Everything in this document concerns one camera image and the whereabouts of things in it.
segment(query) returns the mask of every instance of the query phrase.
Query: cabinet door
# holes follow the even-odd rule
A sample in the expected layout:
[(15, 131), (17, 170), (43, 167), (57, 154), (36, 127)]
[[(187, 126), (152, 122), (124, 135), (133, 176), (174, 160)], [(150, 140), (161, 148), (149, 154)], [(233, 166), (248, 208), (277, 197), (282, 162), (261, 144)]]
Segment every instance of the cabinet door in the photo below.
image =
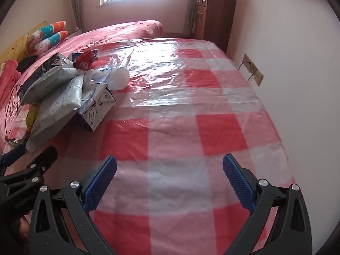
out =
[(207, 16), (207, 8), (201, 7), (198, 39), (202, 39), (202, 40), (204, 39), (204, 28), (205, 28), (205, 18), (206, 18), (206, 16)]
[(201, 29), (201, 11), (202, 7), (197, 6), (196, 8), (196, 20), (195, 20), (195, 32), (194, 32), (194, 38), (199, 39), (200, 36), (200, 29)]

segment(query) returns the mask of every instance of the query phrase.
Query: wooden cabinet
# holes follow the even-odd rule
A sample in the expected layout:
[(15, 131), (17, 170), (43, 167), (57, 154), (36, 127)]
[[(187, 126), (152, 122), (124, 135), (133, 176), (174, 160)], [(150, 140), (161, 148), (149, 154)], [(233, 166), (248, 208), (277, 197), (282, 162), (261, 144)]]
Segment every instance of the wooden cabinet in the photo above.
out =
[(196, 0), (193, 37), (214, 42), (226, 52), (235, 6), (236, 0)]

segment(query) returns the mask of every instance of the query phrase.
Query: wooden board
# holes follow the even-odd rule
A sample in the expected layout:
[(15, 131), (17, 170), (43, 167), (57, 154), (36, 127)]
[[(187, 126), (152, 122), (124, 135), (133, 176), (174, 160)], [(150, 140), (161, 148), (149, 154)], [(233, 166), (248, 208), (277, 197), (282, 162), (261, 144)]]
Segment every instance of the wooden board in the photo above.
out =
[(40, 25), (31, 29), (29, 32), (27, 32), (23, 36), (21, 36), (17, 41), (15, 41), (11, 46), (9, 46), (2, 54), (0, 54), (0, 63), (3, 63), (9, 59), (14, 59), (20, 62), (25, 57), (27, 57), (26, 52), (25, 52), (25, 45), (26, 45), (28, 37), (32, 35), (38, 29), (45, 27), (47, 25), (48, 23), (45, 21), (41, 23)]

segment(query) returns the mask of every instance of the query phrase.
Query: folded blanket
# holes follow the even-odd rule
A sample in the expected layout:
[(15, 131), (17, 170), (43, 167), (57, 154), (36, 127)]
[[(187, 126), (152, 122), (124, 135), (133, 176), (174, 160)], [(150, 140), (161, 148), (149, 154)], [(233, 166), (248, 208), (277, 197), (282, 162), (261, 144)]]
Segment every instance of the folded blanket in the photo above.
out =
[(61, 32), (58, 32), (49, 38), (40, 41), (37, 43), (33, 50), (32, 54), (34, 55), (40, 55), (43, 52), (46, 52), (47, 50), (51, 49), (55, 45), (57, 45), (60, 41), (64, 40), (68, 36), (68, 31), (67, 30), (62, 30)]
[(35, 33), (33, 33), (27, 39), (26, 47), (25, 47), (26, 53), (28, 55), (34, 54), (33, 48), (37, 43), (58, 33), (59, 31), (62, 31), (65, 26), (66, 26), (65, 21), (59, 21), (51, 25), (48, 25), (46, 27), (43, 27), (41, 29), (38, 29)]

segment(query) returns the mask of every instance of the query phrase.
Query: plastic tablecloth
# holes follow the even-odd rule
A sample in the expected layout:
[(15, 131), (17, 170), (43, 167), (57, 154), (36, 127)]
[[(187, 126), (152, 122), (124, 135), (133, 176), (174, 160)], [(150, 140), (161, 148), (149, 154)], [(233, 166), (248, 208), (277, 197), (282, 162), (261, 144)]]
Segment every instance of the plastic tablecloth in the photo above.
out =
[[(223, 172), (223, 156), (232, 153), (275, 186), (293, 183), (285, 149), (253, 89), (207, 41), (82, 44), (100, 50), (96, 67), (127, 65), (130, 83), (114, 94), (116, 104), (94, 133), (71, 121), (49, 143), (58, 160), (46, 183), (64, 187), (113, 155), (117, 173), (91, 216), (118, 254), (223, 254), (249, 215)], [(8, 121), (11, 137), (23, 135), (26, 114), (23, 107)]]

